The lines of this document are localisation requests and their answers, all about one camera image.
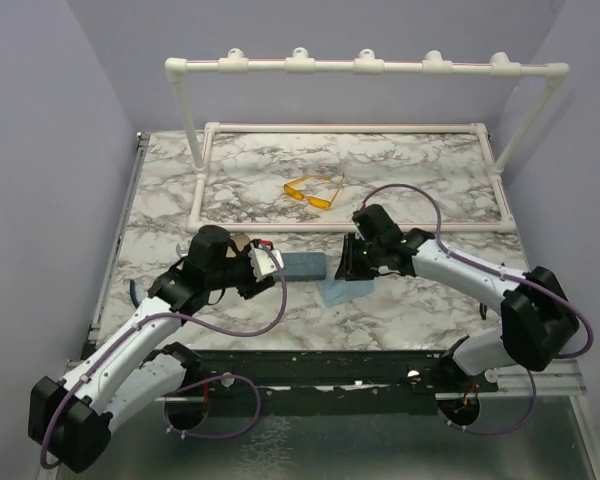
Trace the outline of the black glasses case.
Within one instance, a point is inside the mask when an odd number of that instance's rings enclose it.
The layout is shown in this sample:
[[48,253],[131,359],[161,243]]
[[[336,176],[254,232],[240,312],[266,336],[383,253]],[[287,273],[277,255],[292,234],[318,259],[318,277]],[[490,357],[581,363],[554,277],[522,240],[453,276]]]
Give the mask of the black glasses case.
[[235,234],[230,237],[227,249],[227,257],[238,257],[249,247],[251,239],[246,234]]

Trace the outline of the blue-grey glasses case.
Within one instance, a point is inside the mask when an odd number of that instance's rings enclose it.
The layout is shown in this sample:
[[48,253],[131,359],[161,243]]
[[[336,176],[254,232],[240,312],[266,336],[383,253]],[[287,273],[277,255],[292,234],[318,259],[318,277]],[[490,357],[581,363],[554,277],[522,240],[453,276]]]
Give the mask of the blue-grey glasses case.
[[283,253],[282,260],[287,282],[322,281],[327,276],[326,256],[322,252]]

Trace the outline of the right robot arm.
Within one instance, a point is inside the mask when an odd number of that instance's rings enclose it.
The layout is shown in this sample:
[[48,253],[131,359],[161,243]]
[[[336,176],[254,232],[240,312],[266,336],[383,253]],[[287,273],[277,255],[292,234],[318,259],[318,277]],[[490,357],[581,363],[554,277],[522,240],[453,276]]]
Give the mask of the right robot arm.
[[540,372],[579,328],[556,276],[543,267],[522,272],[455,254],[430,232],[402,231],[377,204],[355,212],[353,222],[357,230],[344,238],[336,279],[420,277],[467,295],[499,315],[499,328],[466,337],[445,353],[439,378],[449,390],[461,391],[476,375],[494,368],[519,365]]

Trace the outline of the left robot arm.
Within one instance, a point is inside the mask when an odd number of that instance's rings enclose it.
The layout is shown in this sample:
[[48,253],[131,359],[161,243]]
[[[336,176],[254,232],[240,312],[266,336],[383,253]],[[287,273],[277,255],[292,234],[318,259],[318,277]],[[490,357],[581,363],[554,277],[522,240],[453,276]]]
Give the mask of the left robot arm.
[[212,292],[234,288],[251,299],[284,285],[284,261],[269,241],[237,246],[219,226],[204,226],[189,251],[158,276],[123,326],[60,379],[40,379],[31,391],[28,435],[41,447],[40,464],[54,456],[76,473],[88,469],[112,435],[164,394],[194,392],[201,371],[178,352],[155,348],[191,322]]

